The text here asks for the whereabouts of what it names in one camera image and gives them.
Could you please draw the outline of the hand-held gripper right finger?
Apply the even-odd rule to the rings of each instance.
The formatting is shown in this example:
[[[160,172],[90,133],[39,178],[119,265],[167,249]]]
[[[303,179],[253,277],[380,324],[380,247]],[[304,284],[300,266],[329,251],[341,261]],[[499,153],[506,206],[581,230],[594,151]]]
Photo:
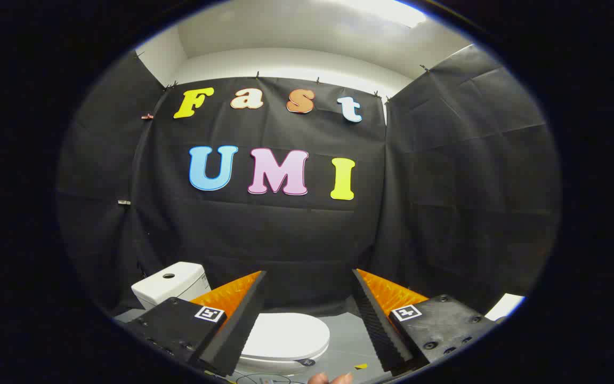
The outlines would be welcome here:
[[[487,335],[497,323],[446,294],[425,297],[360,268],[352,296],[385,372],[437,365]]]

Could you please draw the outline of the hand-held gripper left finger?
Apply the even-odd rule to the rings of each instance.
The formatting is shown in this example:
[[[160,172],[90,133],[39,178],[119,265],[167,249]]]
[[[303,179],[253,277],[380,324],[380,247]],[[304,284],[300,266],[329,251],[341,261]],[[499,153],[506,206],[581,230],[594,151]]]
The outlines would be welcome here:
[[[229,376],[264,307],[265,278],[259,270],[193,300],[165,299],[124,329],[180,364]]]

